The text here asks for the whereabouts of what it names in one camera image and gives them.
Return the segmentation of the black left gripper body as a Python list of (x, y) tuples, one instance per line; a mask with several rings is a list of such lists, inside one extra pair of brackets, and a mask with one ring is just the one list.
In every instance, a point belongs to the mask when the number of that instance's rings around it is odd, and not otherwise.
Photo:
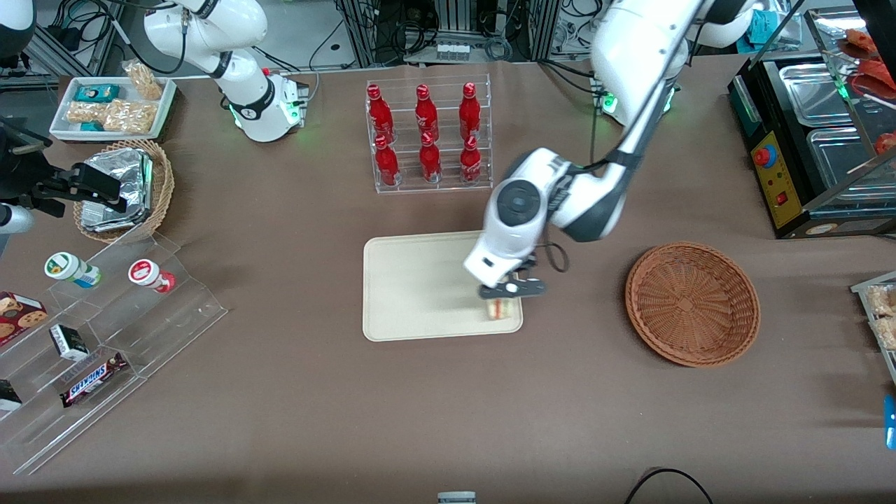
[(480, 285), (479, 297), (491, 296), (495, 300), (509, 299), (509, 294), (518, 293), (524, 298), (533, 298), (544, 295), (547, 292), (547, 284), (544, 281), (531, 277), (529, 272), (538, 264), (537, 258), (526, 258), (511, 274), (503, 277), (496, 287)]

